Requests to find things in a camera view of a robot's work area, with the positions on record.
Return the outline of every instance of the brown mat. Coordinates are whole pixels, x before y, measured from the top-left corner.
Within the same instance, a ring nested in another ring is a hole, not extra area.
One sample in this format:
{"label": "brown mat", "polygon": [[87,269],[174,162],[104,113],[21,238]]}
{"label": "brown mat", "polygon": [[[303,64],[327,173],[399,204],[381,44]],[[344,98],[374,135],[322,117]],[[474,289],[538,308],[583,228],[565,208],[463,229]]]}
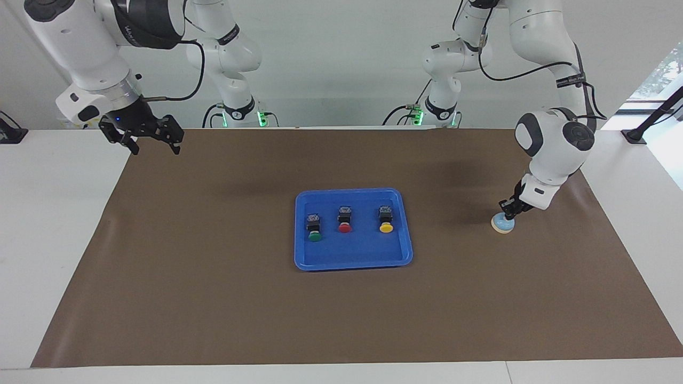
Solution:
{"label": "brown mat", "polygon": [[[33,367],[683,356],[582,175],[493,231],[527,164],[512,131],[141,140]],[[362,187],[402,192],[413,263],[299,271],[296,195]]]}

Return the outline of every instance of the black band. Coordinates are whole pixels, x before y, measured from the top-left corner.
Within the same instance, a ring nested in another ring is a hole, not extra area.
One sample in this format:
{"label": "black band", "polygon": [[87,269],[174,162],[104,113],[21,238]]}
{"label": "black band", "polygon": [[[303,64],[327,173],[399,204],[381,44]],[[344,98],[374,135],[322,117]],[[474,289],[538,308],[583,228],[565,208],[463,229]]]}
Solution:
{"label": "black band", "polygon": [[254,97],[252,96],[249,104],[245,105],[242,108],[232,109],[226,105],[223,107],[223,109],[230,115],[231,119],[233,119],[233,120],[244,120],[245,117],[249,114],[249,112],[254,110],[255,106],[256,106],[256,101],[254,100]]}
{"label": "black band", "polygon": [[240,34],[240,26],[235,24],[235,27],[230,32],[228,32],[227,35],[218,39],[218,43],[220,45],[226,45],[227,43],[231,42],[232,40],[235,40],[237,38],[237,35],[239,35],[239,34]]}
{"label": "black band", "polygon": [[429,101],[429,97],[427,97],[427,100],[425,100],[425,106],[427,107],[427,110],[432,115],[436,116],[437,119],[439,119],[441,121],[448,120],[448,118],[450,118],[453,115],[453,112],[456,111],[457,105],[458,105],[458,103],[456,103],[456,105],[454,105],[448,109],[444,109],[444,108],[439,108],[436,105],[433,105],[432,102]]}
{"label": "black band", "polygon": [[534,157],[541,150],[543,146],[543,132],[541,131],[541,124],[538,123],[536,115],[533,113],[526,113],[519,119],[517,125],[522,124],[531,138],[531,146],[528,148],[522,147],[522,149],[529,155],[529,157]]}
{"label": "black band", "polygon": [[75,0],[25,0],[24,11],[35,21],[47,23],[71,8],[74,2]]}
{"label": "black band", "polygon": [[172,49],[182,39],[171,23],[168,1],[131,0],[126,5],[126,0],[111,0],[111,5],[119,30],[133,46]]}
{"label": "black band", "polygon": [[570,85],[576,85],[578,87],[578,86],[580,86],[580,84],[583,84],[585,82],[586,82],[585,72],[575,74],[573,76],[565,77],[564,79],[560,79],[560,80],[555,81],[558,88],[569,87]]}
{"label": "black band", "polygon": [[554,109],[556,111],[562,112],[562,114],[564,115],[564,117],[567,118],[567,120],[570,120],[570,121],[576,120],[576,114],[574,112],[572,112],[572,110],[569,108],[557,107],[557,108],[550,108],[550,109]]}
{"label": "black band", "polygon": [[498,6],[501,0],[470,0],[470,5],[481,10],[489,10]]}

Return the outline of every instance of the white table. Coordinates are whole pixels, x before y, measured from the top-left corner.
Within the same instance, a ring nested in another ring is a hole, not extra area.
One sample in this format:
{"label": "white table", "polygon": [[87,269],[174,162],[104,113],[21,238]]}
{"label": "white table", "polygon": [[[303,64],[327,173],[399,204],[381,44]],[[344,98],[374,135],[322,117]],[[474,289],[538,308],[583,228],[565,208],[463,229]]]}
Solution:
{"label": "white table", "polygon": [[[0,146],[0,383],[683,383],[683,359],[26,369],[127,158],[99,131]],[[613,131],[598,133],[583,172],[683,340],[683,191]]]}

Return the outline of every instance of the blue tray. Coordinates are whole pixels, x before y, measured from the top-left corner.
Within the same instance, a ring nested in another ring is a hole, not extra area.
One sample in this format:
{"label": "blue tray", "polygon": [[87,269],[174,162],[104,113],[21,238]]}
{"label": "blue tray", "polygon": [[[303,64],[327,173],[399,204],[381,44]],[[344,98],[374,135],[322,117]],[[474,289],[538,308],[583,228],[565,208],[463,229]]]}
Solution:
{"label": "blue tray", "polygon": [[[393,232],[380,232],[378,209],[393,209]],[[352,231],[338,230],[340,206],[352,209]],[[392,188],[306,191],[296,197],[294,263],[304,271],[403,266],[413,260],[406,211]],[[322,240],[308,239],[306,218],[320,215]]]}

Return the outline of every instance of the black cable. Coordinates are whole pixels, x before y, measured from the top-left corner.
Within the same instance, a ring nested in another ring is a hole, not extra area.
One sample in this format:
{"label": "black cable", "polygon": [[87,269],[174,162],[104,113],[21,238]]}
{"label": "black cable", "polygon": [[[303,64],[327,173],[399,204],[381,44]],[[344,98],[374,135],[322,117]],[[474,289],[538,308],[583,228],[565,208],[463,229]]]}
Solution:
{"label": "black cable", "polygon": [[209,113],[214,110],[214,108],[219,108],[218,104],[213,104],[209,109],[206,110],[206,113],[204,114],[204,120],[201,121],[201,127],[206,128],[206,120],[209,118]]}
{"label": "black cable", "polygon": [[403,119],[406,119],[406,122],[403,123],[403,125],[406,125],[406,124],[408,124],[408,122],[410,121],[410,119],[411,119],[411,118],[414,118],[414,117],[415,117],[415,115],[411,115],[411,114],[404,115],[403,117],[401,117],[400,119],[398,119],[398,123],[396,123],[396,125],[401,125],[401,120],[403,120]]}
{"label": "black cable", "polygon": [[16,127],[17,127],[18,129],[21,129],[21,125],[19,125],[19,123],[16,122],[16,121],[12,118],[12,116],[6,114],[6,113],[3,112],[3,111],[0,111],[0,113],[2,113],[3,115],[5,115],[6,118],[10,119],[10,121],[13,122],[14,125],[16,125]]}
{"label": "black cable", "polygon": [[213,118],[215,118],[216,116],[219,116],[220,118],[222,118],[223,114],[222,113],[214,113],[213,115],[211,115],[211,118],[209,119],[209,127],[211,127],[211,128],[214,127],[213,126]]}
{"label": "black cable", "polygon": [[671,115],[669,115],[669,117],[665,118],[664,120],[660,120],[660,121],[658,121],[658,122],[656,122],[656,123],[653,123],[652,125],[657,125],[657,124],[660,124],[660,123],[663,123],[663,122],[667,121],[668,119],[672,118],[675,114],[677,114],[678,112],[680,112],[681,109],[683,109],[683,105],[681,105],[680,107],[678,107],[673,113],[671,113]]}
{"label": "black cable", "polygon": [[400,106],[400,107],[394,108],[394,110],[391,111],[391,112],[389,113],[389,115],[387,115],[387,118],[384,120],[384,122],[382,123],[382,125],[383,125],[383,126],[384,126],[384,125],[387,125],[387,122],[389,121],[389,119],[391,118],[391,116],[393,116],[394,113],[400,111],[401,109],[410,109],[410,107],[409,107],[408,105],[402,105],[402,106]]}
{"label": "black cable", "polygon": [[266,115],[266,116],[274,116],[274,117],[275,117],[275,123],[277,124],[277,126],[280,126],[280,119],[277,118],[277,115],[276,115],[276,114],[274,114],[273,112],[266,112],[266,113],[264,113],[264,115]]}
{"label": "black cable", "polygon": [[192,25],[194,28],[197,28],[198,30],[206,33],[206,31],[204,31],[199,25],[196,25],[195,23],[192,22],[192,20],[187,18],[187,16],[183,16],[183,18],[185,19],[186,22],[190,23],[190,25]]}
{"label": "black cable", "polygon": [[598,109],[598,103],[596,102],[596,88],[593,86],[591,83],[586,83],[585,81],[583,82],[583,85],[591,89],[591,98],[593,99],[593,108],[596,110],[596,113],[602,118],[601,120],[607,120],[607,116],[604,115],[604,113],[600,112]]}
{"label": "black cable", "polygon": [[155,97],[145,97],[141,98],[142,101],[150,102],[150,101],[185,101],[190,98],[192,98],[194,95],[197,94],[199,91],[199,88],[201,87],[201,82],[204,80],[204,66],[206,65],[206,55],[204,54],[204,47],[198,43],[196,40],[181,40],[178,42],[178,44],[192,44],[196,45],[199,47],[199,51],[201,52],[201,70],[199,71],[199,81],[197,82],[197,87],[195,87],[195,90],[192,91],[191,94],[185,96],[185,97],[168,97],[168,96],[155,96]]}
{"label": "black cable", "polygon": [[[484,21],[484,27],[482,28],[482,35],[483,36],[486,35],[486,29],[488,27],[488,21],[491,19],[491,15],[493,15],[493,10],[494,10],[494,8],[491,8],[491,11],[489,11],[488,16],[486,17],[486,21]],[[514,79],[519,79],[521,77],[527,76],[529,74],[532,74],[532,73],[535,73],[535,72],[538,72],[538,71],[541,71],[541,70],[544,70],[544,69],[547,69],[547,68],[550,68],[553,66],[570,66],[572,68],[574,67],[574,64],[570,63],[568,61],[557,61],[555,63],[546,64],[546,65],[540,66],[536,69],[526,71],[522,74],[517,74],[516,76],[503,77],[503,78],[497,79],[495,77],[490,76],[486,72],[486,70],[484,69],[484,65],[482,63],[482,51],[483,50],[484,50],[484,48],[482,46],[480,46],[479,47],[479,54],[477,55],[477,58],[479,60],[479,69],[482,70],[482,73],[484,74],[484,76],[486,76],[489,80],[493,80],[493,81],[509,81],[509,80],[514,80]],[[591,118],[591,119],[607,120],[607,116],[605,116],[605,114],[600,112],[600,110],[598,108],[598,103],[596,101],[596,89],[595,89],[595,87],[591,83],[587,83],[585,81],[583,82],[583,85],[585,85],[586,87],[591,89],[591,98],[592,98],[593,108],[595,109],[598,116],[582,115],[582,116],[578,116],[577,118]]]}
{"label": "black cable", "polygon": [[459,129],[460,124],[462,123],[462,112],[456,112],[456,117],[458,117],[458,115],[460,115],[460,120],[458,120],[458,126],[456,127],[456,129]]}
{"label": "black cable", "polygon": [[456,12],[456,17],[453,18],[453,30],[456,30],[456,20],[458,19],[458,16],[460,15],[460,10],[462,9],[462,5],[464,4],[465,0],[460,0],[460,5],[458,6],[458,11]]}
{"label": "black cable", "polygon": [[431,83],[432,83],[432,80],[429,79],[429,81],[427,82],[427,85],[425,85],[425,88],[422,90],[422,93],[420,94],[420,96],[417,97],[417,100],[415,101],[415,104],[419,104],[419,103],[420,103],[420,99],[421,99],[422,96],[425,94],[425,92],[427,91],[427,87],[429,87],[429,84],[431,84]]}
{"label": "black cable", "polygon": [[[483,36],[486,35],[486,28],[488,26],[488,21],[491,19],[491,15],[493,14],[493,10],[494,10],[494,8],[491,8],[491,11],[489,11],[488,16],[486,17],[486,21],[484,22],[484,28],[482,28],[482,35]],[[509,80],[514,80],[514,79],[519,79],[520,77],[524,77],[524,76],[527,76],[529,74],[538,72],[540,70],[544,70],[546,68],[554,67],[554,66],[570,66],[572,68],[574,67],[574,64],[570,63],[568,61],[558,61],[556,63],[546,64],[544,66],[540,66],[536,69],[524,72],[522,74],[518,74],[516,76],[503,77],[503,78],[498,79],[498,78],[495,78],[495,77],[489,75],[486,72],[486,70],[484,69],[484,65],[482,63],[482,51],[484,51],[484,48],[482,46],[480,46],[479,47],[479,55],[477,55],[478,59],[479,59],[479,69],[482,70],[482,73],[484,74],[484,76],[486,76],[489,80],[493,80],[493,81],[509,81]]]}

